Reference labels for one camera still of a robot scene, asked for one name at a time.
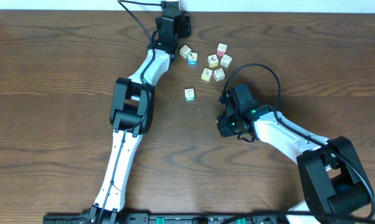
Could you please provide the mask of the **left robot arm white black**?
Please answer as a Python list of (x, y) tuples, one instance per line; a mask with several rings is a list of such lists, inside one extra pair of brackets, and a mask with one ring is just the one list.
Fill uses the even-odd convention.
[(125, 191), (135, 152), (153, 119), (155, 86), (175, 58), (178, 40), (191, 35), (190, 18), (178, 2), (163, 1), (156, 30), (148, 36), (145, 61), (128, 78), (118, 78), (113, 91), (110, 124), (112, 152), (102, 187), (87, 223), (116, 223), (125, 206)]

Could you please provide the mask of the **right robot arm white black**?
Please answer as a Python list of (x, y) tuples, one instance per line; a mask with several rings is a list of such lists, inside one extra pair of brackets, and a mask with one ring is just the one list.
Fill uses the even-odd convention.
[(298, 166), (304, 200), (285, 216), (289, 223), (344, 223), (370, 205), (375, 214), (374, 191), (352, 142), (340, 136), (315, 135), (286, 119), (270, 105), (259, 105), (246, 84), (224, 90), (219, 98), (225, 114), (218, 116), (221, 136), (270, 144)]

